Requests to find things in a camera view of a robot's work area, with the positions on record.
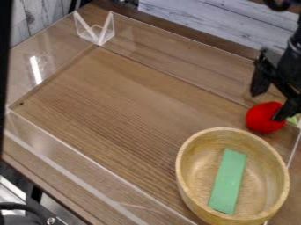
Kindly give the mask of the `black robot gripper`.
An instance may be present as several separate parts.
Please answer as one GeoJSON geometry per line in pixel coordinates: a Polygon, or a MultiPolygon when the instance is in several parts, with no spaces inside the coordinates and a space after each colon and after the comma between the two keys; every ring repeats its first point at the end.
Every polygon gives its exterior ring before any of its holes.
{"type": "Polygon", "coordinates": [[[301,38],[293,36],[289,39],[283,55],[263,48],[254,66],[250,96],[254,98],[267,93],[271,85],[277,87],[287,101],[284,104],[276,102],[272,120],[283,121],[301,113],[301,38]]]}

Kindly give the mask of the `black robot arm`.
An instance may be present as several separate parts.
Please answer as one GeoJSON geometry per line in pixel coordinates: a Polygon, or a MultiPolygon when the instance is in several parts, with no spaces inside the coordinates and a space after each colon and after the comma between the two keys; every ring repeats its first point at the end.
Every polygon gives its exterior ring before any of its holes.
{"type": "Polygon", "coordinates": [[[275,86],[285,102],[272,114],[272,120],[283,121],[301,113],[301,0],[261,0],[277,14],[297,15],[296,30],[287,40],[283,54],[264,47],[254,60],[254,73],[249,93],[257,97],[275,86]]]}

